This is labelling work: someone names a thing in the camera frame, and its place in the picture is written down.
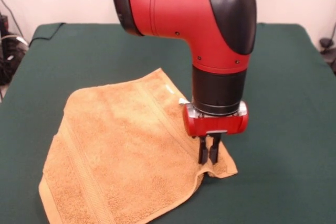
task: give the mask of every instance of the towel fold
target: towel fold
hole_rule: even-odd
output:
[[[181,98],[162,69],[71,94],[39,185],[49,222],[148,223],[187,201],[205,173],[236,174],[222,143],[216,165],[198,164]]]

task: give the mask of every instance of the power cord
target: power cord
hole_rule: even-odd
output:
[[[330,39],[328,38],[322,38],[320,39],[320,45],[322,46],[323,50],[321,51],[322,54],[326,53],[328,49],[334,45],[334,41],[332,40],[335,36],[336,32],[336,23],[334,24],[334,29],[332,31],[332,34],[330,36]]]
[[[13,20],[14,20],[14,23],[15,23],[17,29],[18,29],[19,32],[20,32],[21,37],[23,37],[23,33],[22,33],[22,31],[21,31],[19,25],[17,24],[17,21],[16,21],[16,19],[15,19],[15,17],[14,17],[14,14],[13,14],[12,10],[6,5],[6,3],[5,3],[4,0],[0,0],[0,1],[3,3],[3,5],[7,8],[7,10],[9,11],[9,13],[11,14],[11,16],[12,16],[12,18],[13,18]]]

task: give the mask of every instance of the brown towel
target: brown towel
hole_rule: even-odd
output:
[[[222,143],[216,165],[198,164],[199,140],[184,131],[180,98],[161,69],[75,91],[39,185],[50,223],[147,223],[188,200],[204,173],[236,174]]]

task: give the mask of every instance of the towel edge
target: towel edge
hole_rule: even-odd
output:
[[[42,176],[42,179],[39,183],[38,191],[39,191],[40,198],[43,203],[44,210],[47,215],[48,221],[50,223],[62,224],[63,223],[62,218],[59,214],[59,211],[55,204],[53,195],[50,191],[50,188],[48,186],[47,180],[44,177],[44,175]]]

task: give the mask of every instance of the table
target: table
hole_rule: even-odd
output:
[[[73,91],[161,67],[190,99],[190,53],[183,41],[118,24],[38,27],[0,104],[0,223],[48,223],[38,184]],[[336,78],[301,26],[258,24],[244,100],[247,130],[223,140],[239,174],[206,177],[152,223],[336,222]]]

